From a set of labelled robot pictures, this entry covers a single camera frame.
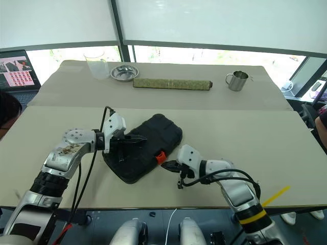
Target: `red cable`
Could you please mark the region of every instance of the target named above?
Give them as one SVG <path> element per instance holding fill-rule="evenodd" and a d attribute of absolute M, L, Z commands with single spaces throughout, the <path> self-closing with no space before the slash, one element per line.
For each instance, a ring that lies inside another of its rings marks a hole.
<path fill-rule="evenodd" d="M 58 245 L 58 244 L 60 244 L 60 242 L 58 242 L 58 241 L 60 241 L 61 237 L 62 237 L 62 236 L 66 233 L 66 231 L 68 231 L 71 227 L 73 227 L 72 224 L 68 224 L 68 225 L 66 225 L 65 228 L 62 230 L 62 232 L 60 233 L 60 235 L 58 236 L 58 238 L 53 242 L 52 245 Z"/>

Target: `laptop screen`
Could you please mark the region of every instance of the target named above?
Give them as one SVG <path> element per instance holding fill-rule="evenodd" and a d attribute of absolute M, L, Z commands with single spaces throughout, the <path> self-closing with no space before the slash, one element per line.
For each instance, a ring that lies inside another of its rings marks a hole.
<path fill-rule="evenodd" d="M 26 51 L 0 52 L 0 90 L 17 91 L 39 88 L 40 83 Z"/>

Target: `stainless steel plate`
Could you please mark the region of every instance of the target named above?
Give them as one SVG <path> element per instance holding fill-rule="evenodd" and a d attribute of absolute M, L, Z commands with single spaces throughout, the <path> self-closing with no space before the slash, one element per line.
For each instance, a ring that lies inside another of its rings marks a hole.
<path fill-rule="evenodd" d="M 112 69 L 110 74 L 118 81 L 128 82 L 138 76 L 138 69 L 131 65 L 120 65 Z"/>

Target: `black plastic case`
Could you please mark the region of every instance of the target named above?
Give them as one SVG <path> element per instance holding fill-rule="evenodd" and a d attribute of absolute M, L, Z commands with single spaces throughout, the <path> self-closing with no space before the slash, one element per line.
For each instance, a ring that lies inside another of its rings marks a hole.
<path fill-rule="evenodd" d="M 155 114 L 129 134 L 142 135 L 147 141 L 141 145 L 123 145 L 118 151 L 104 154 L 111 170 L 124 182 L 133 184 L 158 165 L 156 156 L 162 151 L 166 156 L 180 144 L 182 129 L 162 114 Z"/>

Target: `stainless steel cup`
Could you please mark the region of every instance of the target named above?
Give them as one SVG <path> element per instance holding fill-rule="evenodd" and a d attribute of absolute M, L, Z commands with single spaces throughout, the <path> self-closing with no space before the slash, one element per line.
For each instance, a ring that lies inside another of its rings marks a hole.
<path fill-rule="evenodd" d="M 230 81 L 227 81 L 227 78 L 229 76 L 232 76 Z M 227 74 L 226 76 L 226 83 L 228 84 L 228 88 L 233 91 L 241 91 L 246 80 L 249 78 L 249 75 L 245 72 L 242 72 L 240 70 L 234 71 L 233 74 Z"/>

